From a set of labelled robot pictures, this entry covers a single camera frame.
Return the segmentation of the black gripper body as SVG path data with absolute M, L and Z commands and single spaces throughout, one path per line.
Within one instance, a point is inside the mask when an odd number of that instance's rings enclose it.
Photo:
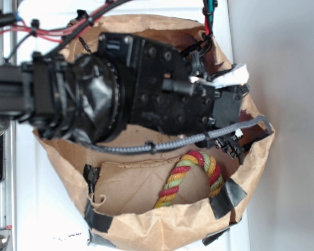
M 209 75 L 197 53 L 186 60 L 170 44 L 103 33 L 98 55 L 118 76 L 124 123 L 167 135 L 194 135 L 239 120 L 249 91 L 244 65 Z

